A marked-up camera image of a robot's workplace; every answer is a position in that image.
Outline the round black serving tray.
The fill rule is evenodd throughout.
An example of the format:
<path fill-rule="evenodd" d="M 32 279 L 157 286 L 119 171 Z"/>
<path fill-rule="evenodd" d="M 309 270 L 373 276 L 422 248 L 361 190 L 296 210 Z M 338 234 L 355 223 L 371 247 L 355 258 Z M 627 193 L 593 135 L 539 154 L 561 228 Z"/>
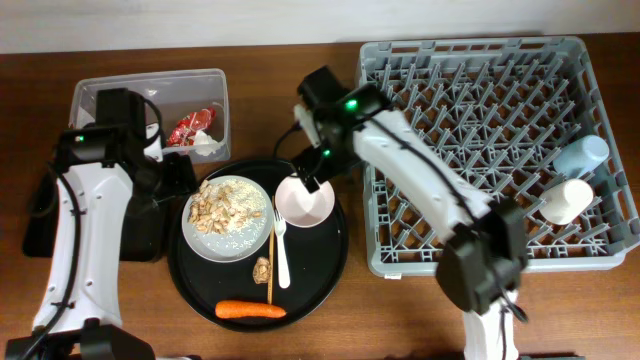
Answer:
<path fill-rule="evenodd" d="M 173 220 L 168 245 L 168 266 L 174 285 L 189 306 L 205 319 L 239 332 L 270 331 L 304 318 L 329 296 L 344 270 L 349 235 L 339 202 L 329 217 L 313 228 L 287 226 L 285 249 L 291 285 L 274 286 L 273 303 L 286 311 L 283 318 L 221 319 L 215 306 L 223 300 L 264 303 L 267 286 L 257 284 L 252 270 L 260 256 L 267 256 L 269 245 L 261 245 L 246 259 L 216 263 L 199 256 L 183 235 L 182 212 Z"/>

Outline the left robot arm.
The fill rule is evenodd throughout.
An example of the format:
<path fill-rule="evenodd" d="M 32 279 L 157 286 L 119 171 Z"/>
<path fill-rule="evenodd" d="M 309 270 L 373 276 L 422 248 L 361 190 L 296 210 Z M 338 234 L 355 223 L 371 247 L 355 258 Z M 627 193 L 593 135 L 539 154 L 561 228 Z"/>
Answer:
<path fill-rule="evenodd" d="M 186 155 L 165 159 L 158 108 L 127 88 L 101 90 L 91 125 L 64 131 L 49 165 L 58 218 L 47 290 L 30 336 L 11 339 L 8 359 L 152 359 L 122 328 L 118 268 L 123 225 L 198 188 Z"/>

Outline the cream white cup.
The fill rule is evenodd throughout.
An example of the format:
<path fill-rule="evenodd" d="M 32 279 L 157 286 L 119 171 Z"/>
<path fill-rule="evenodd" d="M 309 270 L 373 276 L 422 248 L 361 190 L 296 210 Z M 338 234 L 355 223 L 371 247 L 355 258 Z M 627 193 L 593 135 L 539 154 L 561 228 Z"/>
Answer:
<path fill-rule="evenodd" d="M 570 179 L 544 191 L 541 215 L 556 225 L 567 225 L 584 212 L 594 199 L 592 187 L 584 180 Z"/>

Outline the cooked rice pile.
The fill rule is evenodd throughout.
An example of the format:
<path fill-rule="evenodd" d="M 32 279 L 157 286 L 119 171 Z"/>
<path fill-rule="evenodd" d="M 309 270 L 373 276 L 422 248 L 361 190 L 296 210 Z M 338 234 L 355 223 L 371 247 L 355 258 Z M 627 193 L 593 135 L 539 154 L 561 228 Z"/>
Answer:
<path fill-rule="evenodd" d="M 219 220 L 225 233 L 248 234 L 259 232 L 264 226 L 266 200 L 248 181 L 230 179 L 222 182 L 218 199 L 223 207 Z"/>

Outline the black rectangular tray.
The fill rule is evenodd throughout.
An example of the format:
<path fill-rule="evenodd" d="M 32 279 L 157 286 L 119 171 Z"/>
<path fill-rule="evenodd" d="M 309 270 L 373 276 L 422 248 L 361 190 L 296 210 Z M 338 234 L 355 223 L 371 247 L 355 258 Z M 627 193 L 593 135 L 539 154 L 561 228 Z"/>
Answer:
<path fill-rule="evenodd" d="M 34 192 L 28 210 L 30 220 L 22 251 L 30 257 L 51 257 L 58 222 L 58 191 L 55 177 L 47 172 Z M 169 198 L 135 192 L 123 222 L 120 260 L 155 262 L 162 253 Z"/>

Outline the light blue cup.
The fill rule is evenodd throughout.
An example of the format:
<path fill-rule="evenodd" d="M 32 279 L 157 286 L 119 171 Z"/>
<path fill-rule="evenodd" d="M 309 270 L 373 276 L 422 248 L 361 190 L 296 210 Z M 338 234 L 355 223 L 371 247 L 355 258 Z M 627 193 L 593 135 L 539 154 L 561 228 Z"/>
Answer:
<path fill-rule="evenodd" d="M 552 164 L 558 174 L 579 178 L 595 170 L 609 157 L 609 153 L 604 139 L 587 135 L 562 148 Z"/>

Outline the white plastic fork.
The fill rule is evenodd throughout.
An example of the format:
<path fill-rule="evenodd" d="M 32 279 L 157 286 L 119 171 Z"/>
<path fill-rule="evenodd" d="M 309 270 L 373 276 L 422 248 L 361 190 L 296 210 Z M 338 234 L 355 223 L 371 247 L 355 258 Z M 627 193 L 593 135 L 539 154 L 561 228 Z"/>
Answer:
<path fill-rule="evenodd" d="M 289 264 L 285 247 L 285 234 L 287 224 L 277 209 L 274 210 L 275 235 L 277 245 L 278 283 L 282 289 L 287 289 L 291 284 Z"/>

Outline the grey dishwasher rack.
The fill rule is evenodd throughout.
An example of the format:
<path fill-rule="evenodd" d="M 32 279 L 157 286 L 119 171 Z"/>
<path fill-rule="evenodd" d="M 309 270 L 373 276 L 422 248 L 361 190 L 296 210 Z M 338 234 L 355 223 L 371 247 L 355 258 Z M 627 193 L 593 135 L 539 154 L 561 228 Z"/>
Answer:
<path fill-rule="evenodd" d="M 370 42 L 356 81 L 378 87 L 409 126 L 472 185 L 525 210 L 532 272 L 608 270 L 639 245 L 639 215 L 584 42 L 576 37 Z M 561 184 L 553 160 L 587 135 L 608 157 L 594 198 L 566 225 L 540 213 Z"/>

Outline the red snack wrapper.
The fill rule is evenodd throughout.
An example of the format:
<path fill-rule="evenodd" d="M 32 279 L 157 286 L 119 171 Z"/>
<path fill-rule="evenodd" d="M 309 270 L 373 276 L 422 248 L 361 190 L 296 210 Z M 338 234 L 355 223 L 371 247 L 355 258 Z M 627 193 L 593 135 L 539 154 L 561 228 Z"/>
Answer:
<path fill-rule="evenodd" d="M 192 146 L 198 132 L 205 132 L 216 117 L 213 107 L 192 112 L 182 118 L 170 134 L 167 144 L 171 147 Z"/>

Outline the orange carrot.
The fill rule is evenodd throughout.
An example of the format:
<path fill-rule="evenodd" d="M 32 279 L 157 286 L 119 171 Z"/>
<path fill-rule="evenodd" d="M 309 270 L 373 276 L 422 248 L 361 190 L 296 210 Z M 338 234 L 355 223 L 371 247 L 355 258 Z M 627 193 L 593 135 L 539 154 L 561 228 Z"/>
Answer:
<path fill-rule="evenodd" d="M 244 317 L 283 318 L 287 312 L 276 305 L 247 302 L 239 300 L 223 300 L 216 304 L 215 315 L 221 319 Z"/>

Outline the peanut shells pile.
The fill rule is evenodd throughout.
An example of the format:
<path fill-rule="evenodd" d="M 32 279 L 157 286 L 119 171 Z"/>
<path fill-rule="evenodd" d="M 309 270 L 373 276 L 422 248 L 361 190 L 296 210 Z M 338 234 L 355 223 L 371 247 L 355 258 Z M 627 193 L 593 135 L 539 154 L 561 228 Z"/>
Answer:
<path fill-rule="evenodd" d="M 225 235 L 219 220 L 223 207 L 218 204 L 218 189 L 222 183 L 205 180 L 201 183 L 197 193 L 191 196 L 188 223 L 203 234 Z"/>

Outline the clear plastic bin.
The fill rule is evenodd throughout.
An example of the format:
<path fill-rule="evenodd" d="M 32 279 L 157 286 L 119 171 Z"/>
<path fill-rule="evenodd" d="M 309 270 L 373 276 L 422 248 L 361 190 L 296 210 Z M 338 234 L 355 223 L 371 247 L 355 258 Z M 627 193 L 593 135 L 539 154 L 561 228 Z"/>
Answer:
<path fill-rule="evenodd" d="M 151 100 L 162 114 L 165 136 L 170 136 L 177 123 L 188 114 L 213 107 L 216 117 L 205 133 L 221 144 L 214 154 L 200 156 L 193 145 L 168 145 L 162 149 L 162 154 L 188 155 L 194 164 L 221 162 L 231 158 L 229 98 L 226 76 L 222 70 L 178 70 L 82 80 L 75 87 L 69 126 L 81 129 L 93 123 L 98 91 L 112 88 L 128 88 Z"/>

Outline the pink bowl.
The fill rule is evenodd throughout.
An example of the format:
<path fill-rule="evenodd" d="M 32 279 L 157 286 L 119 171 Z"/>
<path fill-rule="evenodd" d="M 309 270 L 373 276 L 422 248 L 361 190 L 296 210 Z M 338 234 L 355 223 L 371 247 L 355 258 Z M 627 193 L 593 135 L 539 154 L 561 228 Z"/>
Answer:
<path fill-rule="evenodd" d="M 312 228 L 325 221 L 333 212 L 335 193 L 329 182 L 310 193 L 298 178 L 285 177 L 275 193 L 275 206 L 288 224 Z"/>

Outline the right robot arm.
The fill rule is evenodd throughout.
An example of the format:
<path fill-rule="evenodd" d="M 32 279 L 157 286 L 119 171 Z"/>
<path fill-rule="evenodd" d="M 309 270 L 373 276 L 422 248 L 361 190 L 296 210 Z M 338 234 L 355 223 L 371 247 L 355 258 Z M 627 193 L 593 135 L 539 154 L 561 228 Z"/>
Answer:
<path fill-rule="evenodd" d="M 463 313 L 464 357 L 519 358 L 514 323 L 528 317 L 516 299 L 528 258 L 517 202 L 495 200 L 459 176 L 373 85 L 348 90 L 321 67 L 297 93 L 294 116 L 311 145 L 292 167 L 304 187 L 314 193 L 359 162 L 379 170 L 444 245 L 436 280 Z"/>

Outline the white tissue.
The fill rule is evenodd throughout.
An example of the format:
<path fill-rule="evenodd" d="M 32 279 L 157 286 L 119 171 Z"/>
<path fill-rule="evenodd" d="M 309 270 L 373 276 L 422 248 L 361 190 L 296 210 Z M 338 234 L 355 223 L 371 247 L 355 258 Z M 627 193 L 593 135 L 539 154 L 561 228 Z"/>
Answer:
<path fill-rule="evenodd" d="M 221 147 L 221 144 L 204 131 L 198 130 L 193 136 L 193 146 L 198 155 L 209 156 L 214 154 Z"/>

